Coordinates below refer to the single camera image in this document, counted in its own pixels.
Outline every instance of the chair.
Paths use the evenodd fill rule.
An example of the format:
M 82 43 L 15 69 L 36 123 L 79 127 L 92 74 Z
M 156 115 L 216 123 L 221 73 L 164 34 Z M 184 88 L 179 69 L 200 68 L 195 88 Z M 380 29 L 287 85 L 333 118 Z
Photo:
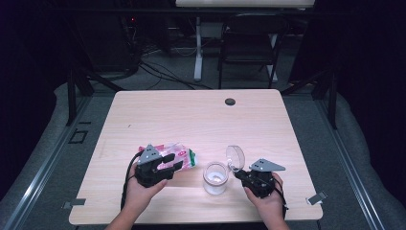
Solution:
M 275 14 L 242 13 L 229 17 L 221 31 L 221 47 L 217 70 L 221 89 L 223 63 L 237 65 L 273 65 L 268 88 L 272 86 L 282 38 L 288 22 Z M 276 35 L 275 43 L 271 41 Z

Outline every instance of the light wood surface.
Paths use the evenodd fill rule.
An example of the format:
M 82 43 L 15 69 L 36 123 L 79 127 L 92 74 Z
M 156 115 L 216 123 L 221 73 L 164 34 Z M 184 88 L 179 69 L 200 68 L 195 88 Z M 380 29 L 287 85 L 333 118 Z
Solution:
M 225 104 L 227 98 L 236 104 Z M 277 90 L 174 90 L 117 93 L 107 115 L 70 222 L 108 224 L 120 212 L 125 171 L 140 146 L 177 143 L 196 152 L 198 164 L 176 172 L 136 223 L 261 221 L 241 183 L 230 173 L 227 189 L 209 195 L 203 170 L 212 161 L 226 164 L 226 148 L 245 153 L 244 170 L 259 158 L 286 167 L 278 172 L 289 210 L 286 219 L 320 219 L 319 204 L 301 149 Z
M 176 0 L 177 7 L 312 8 L 314 0 Z

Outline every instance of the plastic bag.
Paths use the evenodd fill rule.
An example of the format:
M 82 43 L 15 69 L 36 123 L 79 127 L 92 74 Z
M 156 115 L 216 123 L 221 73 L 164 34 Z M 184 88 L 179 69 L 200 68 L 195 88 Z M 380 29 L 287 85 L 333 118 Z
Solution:
M 154 146 L 161 156 L 166 156 L 168 154 L 174 153 L 175 158 L 173 161 L 170 161 L 168 163 L 161 163 L 158 166 L 158 170 L 166 169 L 169 167 L 172 167 L 173 164 L 183 161 L 182 168 L 179 171 L 191 169 L 194 166 L 197 165 L 197 158 L 196 154 L 189 148 L 186 148 L 185 146 L 181 144 L 164 144 L 164 145 L 159 145 L 159 146 Z M 146 147 L 138 147 L 138 151 L 144 150 Z

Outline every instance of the forearm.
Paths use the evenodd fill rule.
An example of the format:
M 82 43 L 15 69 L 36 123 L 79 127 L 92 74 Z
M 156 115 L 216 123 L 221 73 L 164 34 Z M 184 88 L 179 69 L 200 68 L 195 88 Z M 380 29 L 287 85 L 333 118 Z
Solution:
M 269 213 L 265 213 L 266 215 L 261 215 L 263 223 L 266 225 L 268 230 L 285 230 L 289 229 L 286 222 L 284 221 L 282 216 L 272 215 Z
M 134 212 L 129 209 L 122 209 L 122 211 L 111 221 L 107 226 L 106 230 L 115 230 L 115 229 L 131 229 L 135 220 L 138 216 L 141 215 L 141 212 Z

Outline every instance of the desk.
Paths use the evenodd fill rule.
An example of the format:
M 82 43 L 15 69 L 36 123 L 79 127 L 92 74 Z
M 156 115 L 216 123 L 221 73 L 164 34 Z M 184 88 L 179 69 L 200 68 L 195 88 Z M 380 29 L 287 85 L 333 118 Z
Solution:
M 176 7 L 181 8 L 312 8 L 315 0 L 176 0 Z M 194 80 L 202 79 L 203 56 L 201 50 L 201 23 L 196 18 L 196 63 L 194 65 Z M 268 73 L 273 66 L 267 66 Z
M 229 106 L 225 100 L 233 98 Z M 203 189 L 203 169 L 226 163 L 226 148 L 239 145 L 245 168 L 260 157 L 286 167 L 279 172 L 289 210 L 286 219 L 320 219 L 320 204 L 279 91 L 169 90 L 116 94 L 95 147 L 69 220 L 74 225 L 108 224 L 120 212 L 124 177 L 140 146 L 179 142 L 192 149 L 195 168 L 176 172 L 136 223 L 261 221 L 241 183 L 230 174 L 222 195 Z

